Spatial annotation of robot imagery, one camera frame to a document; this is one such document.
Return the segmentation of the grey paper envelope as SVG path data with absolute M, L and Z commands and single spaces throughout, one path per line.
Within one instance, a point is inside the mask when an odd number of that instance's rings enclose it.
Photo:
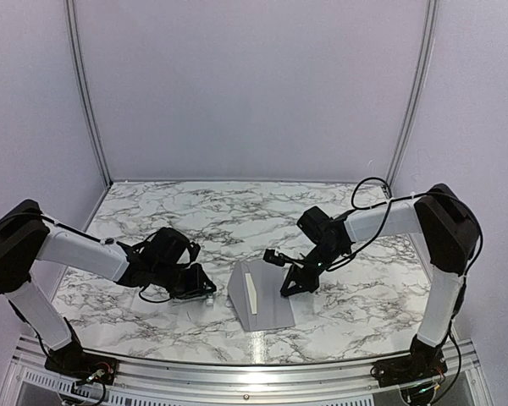
M 257 290 L 257 314 L 252 315 L 246 292 L 249 272 Z M 265 261 L 237 261 L 228 282 L 228 296 L 245 332 L 261 332 L 295 326 L 290 300 L 280 295 L 284 281 L 281 267 Z

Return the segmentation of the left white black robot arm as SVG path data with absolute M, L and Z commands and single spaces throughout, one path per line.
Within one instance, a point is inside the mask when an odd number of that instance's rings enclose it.
M 99 239 L 46 216 L 24 200 L 0 219 L 0 294 L 47 346 L 46 367 L 83 376 L 100 364 L 82 347 L 31 274 L 38 261 L 92 273 L 127 288 L 164 288 L 171 300 L 214 294 L 216 285 L 196 259 L 200 245 L 173 228 L 160 228 L 128 245 Z

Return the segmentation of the left aluminium corner post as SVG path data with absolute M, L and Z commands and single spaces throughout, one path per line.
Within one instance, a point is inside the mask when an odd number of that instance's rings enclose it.
M 97 124 L 97 117 L 92 106 L 91 94 L 83 58 L 80 31 L 78 26 L 76 1 L 64 0 L 66 25 L 69 45 L 72 54 L 75 82 L 80 95 L 80 105 L 88 130 L 88 136 L 96 159 L 98 172 L 106 189 L 113 185 L 113 180 L 104 154 L 102 139 Z

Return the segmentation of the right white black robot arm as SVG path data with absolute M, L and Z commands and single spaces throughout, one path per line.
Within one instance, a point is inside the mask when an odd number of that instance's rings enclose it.
M 422 322 L 402 370 L 411 379 L 431 370 L 461 309 L 467 274 L 483 242 L 482 229 L 469 207 L 446 184 L 436 184 L 419 195 L 355 207 L 337 217 L 314 206 L 301 215 L 297 225 L 314 244 L 304 258 L 292 259 L 272 250 L 264 255 L 267 262 L 290 266 L 280 288 L 284 297 L 315 292 L 324 272 L 353 260 L 380 237 L 423 236 L 432 282 Z

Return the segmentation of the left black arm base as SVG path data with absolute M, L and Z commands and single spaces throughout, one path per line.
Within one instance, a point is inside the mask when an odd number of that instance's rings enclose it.
M 86 381 L 89 376 L 95 374 L 98 370 L 103 370 L 104 374 L 100 377 L 100 381 L 105 385 L 113 384 L 118 366 L 117 359 L 96 354 L 85 354 L 77 366 L 60 364 L 50 357 L 47 357 L 44 364 L 46 370 L 75 378 L 78 381 Z

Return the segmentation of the aluminium front table rail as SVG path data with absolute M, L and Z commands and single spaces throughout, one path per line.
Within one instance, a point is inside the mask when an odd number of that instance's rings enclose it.
M 19 339 L 0 405 L 490 405 L 475 348 L 466 340 L 443 350 L 443 373 L 388 383 L 383 357 L 295 365 L 211 365 L 97 352 L 114 359 L 114 380 L 76 385 L 46 370 L 33 337 Z

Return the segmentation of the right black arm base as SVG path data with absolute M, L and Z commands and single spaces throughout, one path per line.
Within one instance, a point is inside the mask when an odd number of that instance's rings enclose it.
M 408 354 L 375 361 L 370 374 L 380 387 L 390 387 L 434 376 L 441 377 L 447 370 L 445 358 L 442 356 L 428 363 L 423 355 Z

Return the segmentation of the aluminium corner post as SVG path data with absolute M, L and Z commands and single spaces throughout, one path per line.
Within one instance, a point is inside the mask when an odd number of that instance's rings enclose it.
M 72 54 L 75 82 L 80 95 L 80 105 L 88 130 L 88 136 L 96 159 L 98 172 L 106 189 L 113 185 L 113 180 L 104 154 L 102 139 L 97 124 L 97 117 L 92 106 L 91 94 L 83 58 L 80 31 L 78 26 L 76 1 L 64 0 L 66 25 L 69 45 Z
M 390 187 L 395 185 L 400 167 L 403 163 L 406 148 L 411 139 L 417 109 L 422 96 L 422 91 L 428 77 L 428 69 L 433 53 L 433 44 L 435 42 L 439 4 L 440 1 L 437 0 L 428 0 L 426 2 L 420 48 L 418 51 L 417 63 L 413 75 L 411 90 L 406 104 L 403 120 L 400 125 L 394 153 L 386 173 L 386 181 Z

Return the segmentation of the right aluminium corner post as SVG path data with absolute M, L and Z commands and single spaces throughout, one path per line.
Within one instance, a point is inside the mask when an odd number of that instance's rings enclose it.
M 426 2 L 420 48 L 418 51 L 417 63 L 413 75 L 411 90 L 406 104 L 403 120 L 400 125 L 394 153 L 386 173 L 386 181 L 390 187 L 395 185 L 400 167 L 403 163 L 406 148 L 411 139 L 417 109 L 422 96 L 422 91 L 428 77 L 428 69 L 433 53 L 433 44 L 435 42 L 439 4 L 440 1 L 437 0 L 428 0 Z

